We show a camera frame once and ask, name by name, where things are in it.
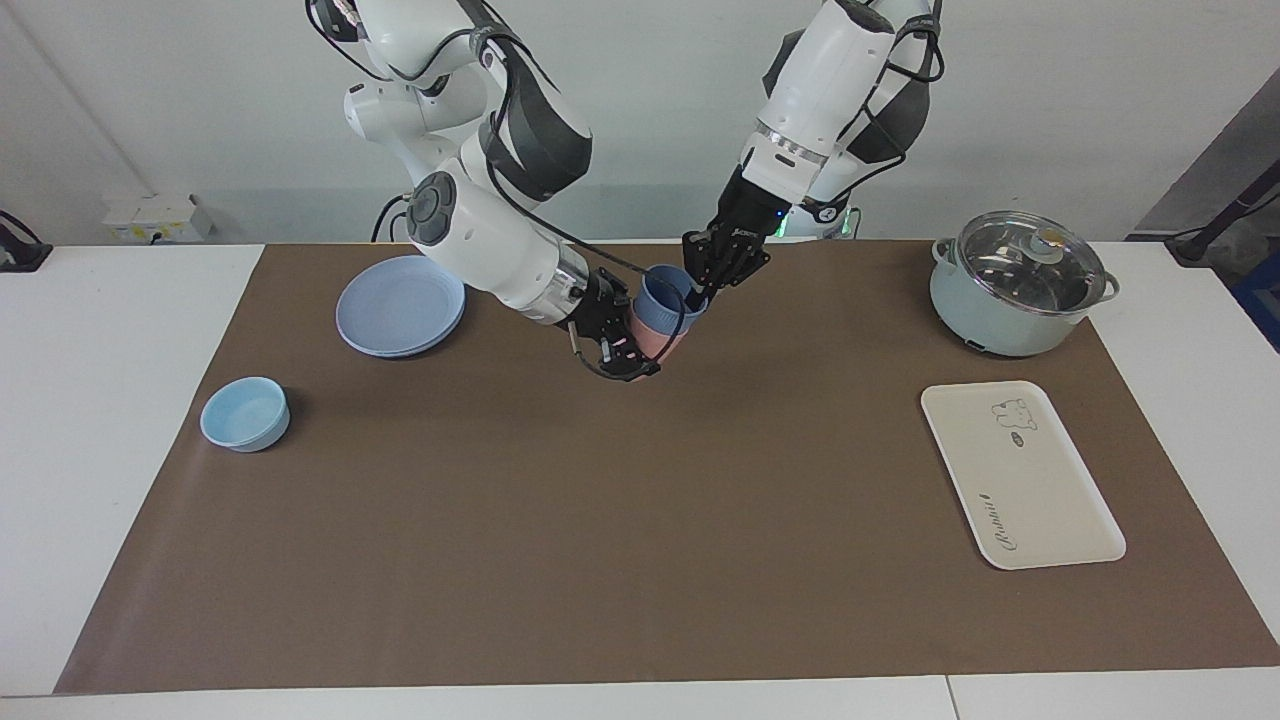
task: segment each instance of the white wall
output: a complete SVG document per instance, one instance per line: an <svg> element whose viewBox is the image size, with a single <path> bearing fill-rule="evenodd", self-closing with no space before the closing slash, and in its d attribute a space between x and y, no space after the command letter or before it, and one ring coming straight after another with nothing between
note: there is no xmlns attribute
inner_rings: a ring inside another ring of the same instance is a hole
<svg viewBox="0 0 1280 720"><path fill-rule="evenodd" d="M0 1L0 208L46 241L82 238L106 210L105 188L138 193L142 184Z"/></svg>
<svg viewBox="0 0 1280 720"><path fill-rule="evenodd" d="M705 223L763 101L759 76L818 8L495 1L593 123L591 173L545 209L590 237ZM141 174L196 192L224 241L361 240L404 182L347 128L342 96L358 72L315 36L300 0L0 4ZM951 0L943 29L948 74L924 136L856 196L864 236L954 234L980 211L1023 208L1117 240L1280 65L1275 0ZM15 187L69 177L74 202L96 202L82 186L102 161L83 154L79 172L46 158L38 149L70 146L74 128L9 111L14 81L0 82L0 137L19 149L0 155L0 204L69 223L64 201ZM73 224L60 240L95 237L83 217Z"/></svg>

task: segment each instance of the plate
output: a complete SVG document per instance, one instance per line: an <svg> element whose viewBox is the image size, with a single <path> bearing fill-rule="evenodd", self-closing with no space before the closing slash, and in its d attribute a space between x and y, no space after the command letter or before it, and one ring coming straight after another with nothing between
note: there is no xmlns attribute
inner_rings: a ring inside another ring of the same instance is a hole
<svg viewBox="0 0 1280 720"><path fill-rule="evenodd" d="M920 404L988 562L1024 570L1124 557L1124 533L1043 389L934 386Z"/></svg>
<svg viewBox="0 0 1280 720"><path fill-rule="evenodd" d="M429 350L458 325L466 288L425 255L392 258L356 275L338 299L338 334L374 357Z"/></svg>

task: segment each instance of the brown table mat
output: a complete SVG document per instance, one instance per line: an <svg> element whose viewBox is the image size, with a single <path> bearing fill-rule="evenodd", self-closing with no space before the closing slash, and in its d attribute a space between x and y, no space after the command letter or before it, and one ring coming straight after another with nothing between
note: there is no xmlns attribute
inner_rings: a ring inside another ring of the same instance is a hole
<svg viewBox="0 0 1280 720"><path fill-rule="evenodd" d="M1093 328L972 352L925 245L778 247L631 386L480 293L420 357L348 348L339 292L406 251L266 249L56 692L1280 665ZM287 387L288 434L210 446L200 409L251 374ZM1019 378L1124 560L978 555L919 396Z"/></svg>

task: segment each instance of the white tray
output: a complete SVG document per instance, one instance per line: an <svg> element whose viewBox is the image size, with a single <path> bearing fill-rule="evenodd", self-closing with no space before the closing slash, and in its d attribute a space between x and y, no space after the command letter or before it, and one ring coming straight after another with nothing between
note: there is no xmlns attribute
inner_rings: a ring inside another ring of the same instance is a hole
<svg viewBox="0 0 1280 720"><path fill-rule="evenodd" d="M1024 570L1124 557L1124 534L1038 386L934 386L920 405L988 562Z"/></svg>

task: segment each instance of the pink cup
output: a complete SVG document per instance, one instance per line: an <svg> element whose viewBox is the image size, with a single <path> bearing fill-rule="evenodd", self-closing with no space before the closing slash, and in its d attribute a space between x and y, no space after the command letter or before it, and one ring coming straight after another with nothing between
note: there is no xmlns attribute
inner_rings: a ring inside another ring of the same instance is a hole
<svg viewBox="0 0 1280 720"><path fill-rule="evenodd" d="M671 336L659 333L658 331L644 324L644 322L640 320L640 318L636 318L635 313L631 310L627 310L627 323L631 327L631 334L636 338L636 346L640 348L640 352L644 352L649 357L657 357L658 354L662 352L663 346L667 345L667 341L671 340ZM685 340L686 334L689 334L689 331L676 336L671 347L667 348L667 355L664 355L660 360L663 365L667 364L667 357L671 357L671 354L676 351L676 346L680 345L680 341Z"/></svg>

